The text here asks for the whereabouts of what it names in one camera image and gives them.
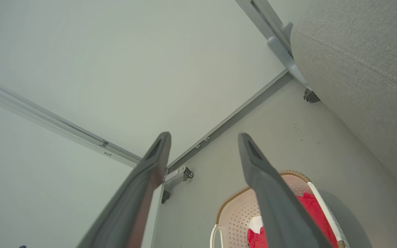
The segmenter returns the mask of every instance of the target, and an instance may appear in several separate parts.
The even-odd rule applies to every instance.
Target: gray fabric
[[[318,97],[397,179],[397,0],[315,0],[291,44]]]

